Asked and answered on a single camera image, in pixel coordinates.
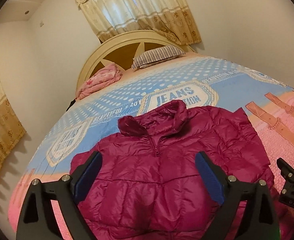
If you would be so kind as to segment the magenta puffer jacket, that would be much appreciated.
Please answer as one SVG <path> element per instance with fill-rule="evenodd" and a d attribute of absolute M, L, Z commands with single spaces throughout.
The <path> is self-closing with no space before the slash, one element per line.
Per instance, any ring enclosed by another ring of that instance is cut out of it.
<path fill-rule="evenodd" d="M 267 153 L 243 109 L 187 108 L 174 100 L 124 116 L 118 129 L 94 146 L 102 168 L 78 204 L 98 239 L 201 238 L 218 204 L 196 169 L 198 152 L 241 181 L 266 181 L 281 236 L 291 236 L 291 214 L 278 201 Z"/>

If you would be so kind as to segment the blue and pink bedspread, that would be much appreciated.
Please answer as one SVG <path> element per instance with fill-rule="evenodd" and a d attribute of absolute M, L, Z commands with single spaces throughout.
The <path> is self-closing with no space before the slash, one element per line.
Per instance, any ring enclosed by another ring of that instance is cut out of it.
<path fill-rule="evenodd" d="M 267 153 L 279 201 L 285 179 L 277 159 L 294 169 L 294 88 L 239 64 L 197 55 L 75 101 L 45 136 L 14 190 L 8 218 L 15 233 L 34 179 L 47 183 L 72 174 L 101 139 L 118 132 L 119 119 L 143 115 L 174 100 L 183 101 L 187 108 L 243 109 Z M 58 202 L 51 204 L 62 239 L 72 239 Z M 245 206 L 245 202 L 240 204 L 225 239 L 234 239 Z M 285 206 L 294 222 L 294 208 Z M 294 239 L 294 230 L 289 239 Z"/>

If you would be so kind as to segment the folded pink floral blanket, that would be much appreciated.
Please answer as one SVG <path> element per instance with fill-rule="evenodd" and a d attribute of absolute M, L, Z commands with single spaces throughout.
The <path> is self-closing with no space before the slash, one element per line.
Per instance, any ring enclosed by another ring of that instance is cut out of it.
<path fill-rule="evenodd" d="M 92 77 L 86 80 L 76 92 L 76 100 L 82 100 L 107 86 L 118 82 L 122 77 L 122 72 L 115 63 L 98 70 Z"/>

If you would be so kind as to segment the striped pillow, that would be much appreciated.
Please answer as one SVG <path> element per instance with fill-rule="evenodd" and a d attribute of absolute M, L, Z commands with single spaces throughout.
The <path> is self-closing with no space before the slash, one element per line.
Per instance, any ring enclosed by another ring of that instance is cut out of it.
<path fill-rule="evenodd" d="M 141 68 L 144 65 L 160 61 L 167 61 L 186 54 L 180 48 L 174 46 L 163 46 L 156 49 L 148 50 L 133 59 L 132 69 Z"/>

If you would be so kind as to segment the cream wooden headboard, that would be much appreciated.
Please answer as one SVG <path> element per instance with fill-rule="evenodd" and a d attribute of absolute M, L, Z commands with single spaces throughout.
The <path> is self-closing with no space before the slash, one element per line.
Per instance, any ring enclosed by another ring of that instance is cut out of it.
<path fill-rule="evenodd" d="M 146 51 L 165 46 L 177 47 L 186 53 L 175 59 L 156 62 L 145 69 L 132 69 L 136 57 Z M 108 65 L 116 66 L 118 73 L 122 75 L 120 81 L 125 82 L 133 81 L 135 77 L 141 77 L 145 73 L 153 74 L 159 68 L 162 69 L 170 64 L 192 59 L 197 55 L 190 46 L 177 45 L 152 30 L 137 30 L 120 34 L 101 44 L 87 59 L 78 77 L 75 98 L 76 100 L 83 99 L 84 97 L 81 95 L 83 84 Z"/>

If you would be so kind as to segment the beige window curtain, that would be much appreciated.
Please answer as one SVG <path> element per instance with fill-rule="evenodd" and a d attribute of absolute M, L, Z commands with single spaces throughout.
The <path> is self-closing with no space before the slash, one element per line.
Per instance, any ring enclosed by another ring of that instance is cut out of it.
<path fill-rule="evenodd" d="M 75 0 L 97 38 L 108 39 L 135 30 L 153 30 L 189 46 L 201 35 L 186 0 Z"/>

